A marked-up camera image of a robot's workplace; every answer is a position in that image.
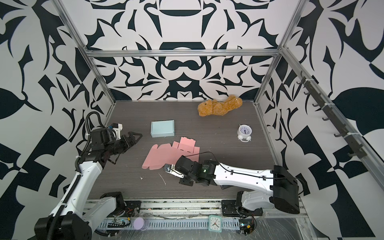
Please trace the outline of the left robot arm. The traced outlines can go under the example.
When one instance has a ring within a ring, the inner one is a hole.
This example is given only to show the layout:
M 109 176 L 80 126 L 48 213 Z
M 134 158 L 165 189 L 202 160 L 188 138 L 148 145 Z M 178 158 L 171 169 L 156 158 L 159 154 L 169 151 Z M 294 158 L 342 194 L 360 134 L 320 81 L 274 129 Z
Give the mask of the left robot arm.
M 46 218 L 37 221 L 34 231 L 38 240 L 90 240 L 102 221 L 109 215 L 121 215 L 127 205 L 121 192 L 103 194 L 100 200 L 86 213 L 84 207 L 89 194 L 112 156 L 119 157 L 136 145 L 143 137 L 140 133 L 121 133 L 123 126 L 113 123 L 106 127 L 100 124 L 92 130 L 86 116 L 87 142 L 75 161 L 76 175 L 66 193 Z

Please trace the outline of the brown teddy bear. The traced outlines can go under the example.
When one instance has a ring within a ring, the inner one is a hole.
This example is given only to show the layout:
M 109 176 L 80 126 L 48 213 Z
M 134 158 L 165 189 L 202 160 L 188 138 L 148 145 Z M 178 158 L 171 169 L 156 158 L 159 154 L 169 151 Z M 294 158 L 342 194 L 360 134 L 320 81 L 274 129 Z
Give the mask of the brown teddy bear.
M 235 95 L 230 95 L 225 101 L 207 100 L 198 105 L 198 113 L 200 117 L 206 116 L 224 116 L 228 112 L 240 108 L 243 100 Z

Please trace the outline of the pink paper box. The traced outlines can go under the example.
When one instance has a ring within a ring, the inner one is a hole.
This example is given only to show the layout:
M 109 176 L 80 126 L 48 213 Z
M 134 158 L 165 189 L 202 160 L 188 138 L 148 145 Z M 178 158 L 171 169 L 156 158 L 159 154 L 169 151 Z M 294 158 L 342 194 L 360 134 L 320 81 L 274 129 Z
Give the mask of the pink paper box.
M 153 145 L 142 165 L 142 169 L 159 170 L 165 164 L 175 165 L 181 156 L 190 156 L 194 162 L 199 161 L 200 147 L 196 141 L 181 137 L 179 142 L 172 144 Z

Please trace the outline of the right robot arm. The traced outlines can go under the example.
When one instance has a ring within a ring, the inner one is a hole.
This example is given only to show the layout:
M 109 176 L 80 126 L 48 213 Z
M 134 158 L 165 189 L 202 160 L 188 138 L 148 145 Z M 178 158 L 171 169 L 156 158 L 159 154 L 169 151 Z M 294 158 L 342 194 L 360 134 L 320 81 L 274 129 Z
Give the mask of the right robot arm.
M 190 156 L 181 156 L 164 170 L 178 177 L 179 183 L 185 186 L 242 188 L 234 201 L 222 202 L 222 213 L 226 217 L 262 216 L 263 209 L 271 207 L 287 214 L 300 213 L 298 179 L 282 166 L 249 170 L 225 165 L 216 158 L 198 163 Z

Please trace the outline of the white alarm clock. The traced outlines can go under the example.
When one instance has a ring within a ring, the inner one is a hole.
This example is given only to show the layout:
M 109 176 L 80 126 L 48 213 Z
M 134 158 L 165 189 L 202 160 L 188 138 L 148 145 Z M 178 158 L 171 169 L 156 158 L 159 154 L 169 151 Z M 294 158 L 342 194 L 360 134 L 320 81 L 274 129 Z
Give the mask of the white alarm clock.
M 240 125 L 237 130 L 238 140 L 247 143 L 252 139 L 252 128 L 248 125 Z

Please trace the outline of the teal square clock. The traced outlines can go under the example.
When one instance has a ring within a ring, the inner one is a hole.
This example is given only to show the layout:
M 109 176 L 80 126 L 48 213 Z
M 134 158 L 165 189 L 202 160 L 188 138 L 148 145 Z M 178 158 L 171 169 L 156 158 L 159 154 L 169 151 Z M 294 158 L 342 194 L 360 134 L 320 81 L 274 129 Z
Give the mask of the teal square clock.
M 216 215 L 209 215 L 208 230 L 210 232 L 221 233 L 222 232 L 222 218 Z

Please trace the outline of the wall hook rail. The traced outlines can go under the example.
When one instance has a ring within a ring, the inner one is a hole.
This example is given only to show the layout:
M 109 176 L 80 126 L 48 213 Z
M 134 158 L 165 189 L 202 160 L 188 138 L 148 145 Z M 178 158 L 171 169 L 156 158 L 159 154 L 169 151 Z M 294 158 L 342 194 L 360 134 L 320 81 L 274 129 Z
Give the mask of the wall hook rail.
M 358 157 L 359 159 L 366 157 L 368 154 L 364 150 L 361 134 L 350 126 L 349 122 L 337 108 L 336 104 L 330 100 L 327 94 L 319 87 L 317 82 L 314 79 L 308 79 L 301 76 L 301 80 L 298 84 L 303 85 L 307 89 L 305 94 L 312 96 L 315 100 L 313 107 L 319 108 L 325 113 L 326 117 L 323 118 L 323 121 L 330 121 L 334 125 L 338 131 L 334 134 L 334 137 L 343 138 L 351 148 L 352 153 L 349 154 L 349 156 Z

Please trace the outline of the right circuit board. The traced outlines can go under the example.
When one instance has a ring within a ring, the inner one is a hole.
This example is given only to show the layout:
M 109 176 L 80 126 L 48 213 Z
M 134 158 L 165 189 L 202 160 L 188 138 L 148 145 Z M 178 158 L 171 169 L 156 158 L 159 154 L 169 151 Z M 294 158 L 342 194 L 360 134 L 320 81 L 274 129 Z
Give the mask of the right circuit board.
M 251 234 L 257 227 L 257 222 L 255 219 L 240 219 L 240 234 L 245 236 Z

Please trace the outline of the light blue paper box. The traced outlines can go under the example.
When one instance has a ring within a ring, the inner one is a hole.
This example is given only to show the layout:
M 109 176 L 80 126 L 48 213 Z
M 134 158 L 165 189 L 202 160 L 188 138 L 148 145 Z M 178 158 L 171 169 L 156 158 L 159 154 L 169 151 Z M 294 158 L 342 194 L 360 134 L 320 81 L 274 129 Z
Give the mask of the light blue paper box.
M 175 135 L 175 121 L 151 122 L 151 136 L 153 138 L 173 137 Z

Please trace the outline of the circuit board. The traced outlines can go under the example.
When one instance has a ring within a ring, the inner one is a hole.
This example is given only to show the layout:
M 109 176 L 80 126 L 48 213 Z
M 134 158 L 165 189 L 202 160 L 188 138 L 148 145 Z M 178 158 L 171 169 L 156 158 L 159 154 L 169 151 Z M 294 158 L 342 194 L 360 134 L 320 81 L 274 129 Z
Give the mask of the circuit board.
M 251 234 L 257 227 L 257 222 L 255 219 L 240 219 L 240 234 L 245 236 Z
M 108 228 L 125 228 L 131 225 L 131 219 L 116 219 L 108 223 Z

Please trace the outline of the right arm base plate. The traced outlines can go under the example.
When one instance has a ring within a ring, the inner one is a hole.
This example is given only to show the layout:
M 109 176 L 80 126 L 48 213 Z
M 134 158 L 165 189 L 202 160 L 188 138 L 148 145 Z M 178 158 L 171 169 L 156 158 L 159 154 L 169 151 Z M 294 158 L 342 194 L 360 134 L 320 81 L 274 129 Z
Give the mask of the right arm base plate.
M 222 200 L 221 201 L 222 215 L 224 217 L 259 217 L 264 214 L 262 208 L 254 211 L 246 210 L 236 203 L 236 200 Z

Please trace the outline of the purple round disc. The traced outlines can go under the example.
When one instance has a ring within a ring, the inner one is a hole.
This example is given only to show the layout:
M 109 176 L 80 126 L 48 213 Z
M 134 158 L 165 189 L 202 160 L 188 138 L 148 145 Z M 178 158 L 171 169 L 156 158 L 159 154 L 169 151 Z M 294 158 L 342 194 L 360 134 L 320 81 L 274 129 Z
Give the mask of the purple round disc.
M 139 217 L 135 219 L 133 226 L 137 231 L 145 231 L 149 227 L 149 222 L 148 220 Z

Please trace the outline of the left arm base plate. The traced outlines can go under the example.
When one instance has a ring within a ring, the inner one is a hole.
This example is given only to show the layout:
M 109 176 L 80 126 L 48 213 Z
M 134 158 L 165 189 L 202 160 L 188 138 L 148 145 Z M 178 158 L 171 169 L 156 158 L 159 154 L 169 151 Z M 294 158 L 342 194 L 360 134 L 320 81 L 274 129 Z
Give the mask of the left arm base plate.
M 138 216 L 141 211 L 141 203 L 141 201 L 125 201 L 124 207 L 113 212 L 110 216 L 114 218 Z

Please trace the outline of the left circuit board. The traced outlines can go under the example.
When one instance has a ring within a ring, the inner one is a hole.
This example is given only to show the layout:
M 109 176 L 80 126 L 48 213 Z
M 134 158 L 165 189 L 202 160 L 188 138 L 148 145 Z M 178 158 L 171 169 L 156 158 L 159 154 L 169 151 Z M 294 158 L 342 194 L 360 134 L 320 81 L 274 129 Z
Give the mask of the left circuit board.
M 125 228 L 131 225 L 131 219 L 116 219 L 108 223 L 108 228 Z

